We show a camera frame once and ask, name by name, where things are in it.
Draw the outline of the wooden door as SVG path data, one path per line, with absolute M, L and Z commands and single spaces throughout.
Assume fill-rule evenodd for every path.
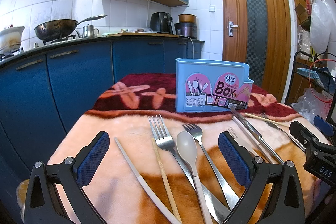
M 249 64 L 255 85 L 281 101 L 288 77 L 288 0 L 223 0 L 223 59 Z

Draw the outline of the steel table knife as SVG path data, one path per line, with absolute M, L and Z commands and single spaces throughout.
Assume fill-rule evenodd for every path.
M 279 163 L 284 164 L 284 160 L 273 150 L 273 148 L 263 139 L 262 135 L 250 124 L 240 113 L 234 108 L 230 108 L 231 112 L 237 116 L 238 120 L 249 130 L 255 139 L 259 141 L 276 159 Z

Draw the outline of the light blue utensil box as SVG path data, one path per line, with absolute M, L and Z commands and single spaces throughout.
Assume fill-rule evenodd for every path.
M 176 59 L 175 110 L 178 113 L 243 110 L 248 106 L 252 85 L 246 63 Z

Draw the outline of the white plastic chopstick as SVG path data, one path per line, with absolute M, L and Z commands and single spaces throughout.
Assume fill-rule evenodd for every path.
M 147 182 L 143 179 L 143 177 L 140 175 L 134 164 L 132 163 L 131 159 L 127 155 L 126 151 L 122 147 L 121 143 L 118 141 L 117 137 L 114 137 L 114 141 L 116 142 L 118 148 L 120 149 L 122 155 L 124 156 L 126 162 L 130 166 L 132 172 L 136 176 L 138 182 L 141 184 L 143 190 L 147 193 L 149 198 L 153 201 L 153 203 L 156 205 L 156 207 L 161 211 L 161 213 L 169 220 L 170 223 L 178 224 L 181 223 L 171 211 L 163 204 L 163 202 L 157 197 L 157 195 L 153 192 L 153 190 L 150 188 L 150 186 L 147 184 Z

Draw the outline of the beige plastic spoon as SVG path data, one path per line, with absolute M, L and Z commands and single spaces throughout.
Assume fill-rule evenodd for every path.
M 206 205 L 205 195 L 203 193 L 201 181 L 199 179 L 198 171 L 196 168 L 198 151 L 194 138 L 190 135 L 190 133 L 186 131 L 180 132 L 177 136 L 176 146 L 179 156 L 191 170 L 204 223 L 211 224 L 213 221 Z

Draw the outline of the gas stove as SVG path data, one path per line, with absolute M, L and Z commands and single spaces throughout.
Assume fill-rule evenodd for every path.
M 58 42 L 65 42 L 68 40 L 72 40 L 75 39 L 76 35 L 70 35 L 70 36 L 66 36 L 65 38 L 60 38 L 60 39 L 56 39 L 56 40 L 51 40 L 51 41 L 43 41 L 43 45 L 47 46 L 53 43 L 58 43 Z M 1 53 L 1 61 L 4 61 L 5 59 L 8 59 L 10 57 L 15 56 L 16 53 L 23 53 L 24 49 L 22 47 L 19 47 L 17 49 L 13 49 L 13 50 L 9 50 L 8 52 L 5 53 Z

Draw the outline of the small fork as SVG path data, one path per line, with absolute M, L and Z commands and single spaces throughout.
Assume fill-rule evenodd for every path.
M 244 147 L 251 155 L 253 156 L 259 156 L 254 149 L 252 148 L 252 146 L 246 142 L 243 138 L 239 137 L 236 135 L 235 131 L 233 130 L 232 127 L 228 128 L 228 132 L 230 133 L 230 135 L 233 137 L 233 139 L 236 141 L 236 143 L 238 143 L 238 145 Z

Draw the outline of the black wok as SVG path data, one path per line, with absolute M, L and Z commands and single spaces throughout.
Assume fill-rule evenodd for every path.
M 98 20 L 105 18 L 106 15 L 96 15 L 89 18 L 85 18 L 82 21 L 78 22 L 74 19 L 57 19 L 44 22 L 34 28 L 35 34 L 38 39 L 43 42 L 50 42 L 52 40 L 62 39 L 66 36 L 69 36 L 74 32 L 76 27 L 82 23 L 91 20 Z

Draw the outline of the rice cooker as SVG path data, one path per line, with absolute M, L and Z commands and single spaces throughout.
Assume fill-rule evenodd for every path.
M 191 39 L 197 39 L 197 25 L 194 23 L 182 22 L 175 23 L 177 35 L 188 36 Z

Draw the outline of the steel teapot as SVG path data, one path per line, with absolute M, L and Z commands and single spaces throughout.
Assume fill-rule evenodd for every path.
M 83 27 L 82 34 L 76 30 L 78 38 L 95 38 L 99 35 L 98 28 L 95 28 L 94 25 L 86 25 Z

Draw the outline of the large steel fork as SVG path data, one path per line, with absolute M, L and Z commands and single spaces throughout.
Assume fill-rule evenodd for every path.
M 187 164 L 182 160 L 178 154 L 177 150 L 177 140 L 174 140 L 167 129 L 165 122 L 161 115 L 155 117 L 149 117 L 149 124 L 151 131 L 153 133 L 156 145 L 163 150 L 169 151 L 175 157 L 176 161 L 180 165 L 181 169 L 184 171 L 185 175 L 189 179 L 194 190 L 194 180 L 192 177 L 191 170 Z M 205 195 L 206 205 L 210 212 L 210 215 L 218 222 L 223 223 L 230 211 L 225 207 L 202 183 L 202 190 Z

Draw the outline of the brown pot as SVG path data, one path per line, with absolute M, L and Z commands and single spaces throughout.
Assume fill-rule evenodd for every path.
M 193 14 L 180 14 L 179 23 L 197 24 L 197 16 Z

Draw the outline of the white plastic bag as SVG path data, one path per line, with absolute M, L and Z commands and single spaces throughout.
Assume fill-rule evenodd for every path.
M 327 2 L 314 0 L 311 8 L 310 43 L 315 53 L 326 51 L 332 24 L 332 13 Z

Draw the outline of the white pot on stove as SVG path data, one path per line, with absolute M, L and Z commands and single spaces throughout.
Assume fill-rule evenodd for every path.
M 21 46 L 22 32 L 24 29 L 24 26 L 10 27 L 0 32 L 1 53 L 17 49 Z

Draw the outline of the red pink floral blanket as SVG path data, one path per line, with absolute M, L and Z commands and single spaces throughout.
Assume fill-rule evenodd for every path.
M 178 113 L 172 74 L 133 74 L 102 93 L 47 163 L 34 162 L 25 223 L 304 223 L 325 175 L 299 126 L 257 86 L 241 111 Z

